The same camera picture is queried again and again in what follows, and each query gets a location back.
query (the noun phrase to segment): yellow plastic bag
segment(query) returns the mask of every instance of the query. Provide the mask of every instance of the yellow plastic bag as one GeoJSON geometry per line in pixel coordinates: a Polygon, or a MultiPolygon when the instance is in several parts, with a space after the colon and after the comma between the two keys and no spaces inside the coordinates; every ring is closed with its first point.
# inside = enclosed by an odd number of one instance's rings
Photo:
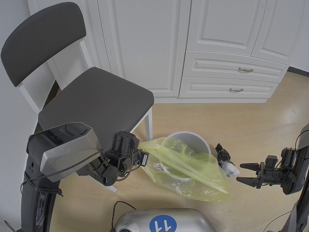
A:
{"type": "Polygon", "coordinates": [[[138,148],[149,153],[143,169],[158,186],[195,200],[218,202],[230,197],[230,184],[213,155],[197,154],[170,137],[140,143],[138,148]]]}

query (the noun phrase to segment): drawer handle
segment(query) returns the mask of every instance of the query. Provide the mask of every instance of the drawer handle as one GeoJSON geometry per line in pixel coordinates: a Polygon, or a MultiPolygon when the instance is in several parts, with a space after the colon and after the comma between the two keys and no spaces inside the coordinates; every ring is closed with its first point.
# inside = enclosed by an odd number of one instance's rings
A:
{"type": "Polygon", "coordinates": [[[243,88],[242,88],[241,90],[236,90],[236,89],[231,89],[231,88],[230,88],[230,91],[241,92],[241,91],[243,91],[243,88]]]}
{"type": "Polygon", "coordinates": [[[240,70],[240,71],[243,71],[243,72],[253,72],[253,69],[251,69],[251,70],[246,70],[246,69],[242,69],[241,67],[239,67],[239,70],[240,70]]]}

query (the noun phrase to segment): chair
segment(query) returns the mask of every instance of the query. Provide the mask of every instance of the chair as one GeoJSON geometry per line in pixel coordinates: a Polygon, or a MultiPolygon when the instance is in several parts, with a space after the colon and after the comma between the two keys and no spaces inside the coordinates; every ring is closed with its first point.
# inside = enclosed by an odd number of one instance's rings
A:
{"type": "Polygon", "coordinates": [[[38,11],[8,37],[1,60],[15,87],[19,87],[38,113],[41,127],[83,122],[91,126],[103,146],[112,150],[118,131],[133,130],[145,119],[146,139],[152,140],[152,92],[102,69],[92,67],[83,37],[84,19],[79,6],[63,2],[38,11]],[[22,81],[45,61],[79,41],[88,69],[39,111],[22,81]]]}

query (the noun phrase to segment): white drawer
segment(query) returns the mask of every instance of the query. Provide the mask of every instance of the white drawer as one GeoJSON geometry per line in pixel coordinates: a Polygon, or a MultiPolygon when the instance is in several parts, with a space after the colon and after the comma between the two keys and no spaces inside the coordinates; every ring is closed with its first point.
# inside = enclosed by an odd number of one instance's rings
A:
{"type": "Polygon", "coordinates": [[[243,79],[183,77],[179,97],[270,98],[277,86],[278,83],[243,79]]]}
{"type": "Polygon", "coordinates": [[[186,51],[183,76],[235,78],[280,83],[288,65],[230,53],[186,51]]]}

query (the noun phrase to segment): blue sticker with number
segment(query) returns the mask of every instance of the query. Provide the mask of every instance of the blue sticker with number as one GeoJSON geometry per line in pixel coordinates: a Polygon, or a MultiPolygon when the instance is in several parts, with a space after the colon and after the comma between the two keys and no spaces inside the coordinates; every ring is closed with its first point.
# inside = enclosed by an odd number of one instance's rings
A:
{"type": "Polygon", "coordinates": [[[168,215],[160,215],[153,218],[149,224],[151,232],[175,232],[177,223],[168,215]]]}

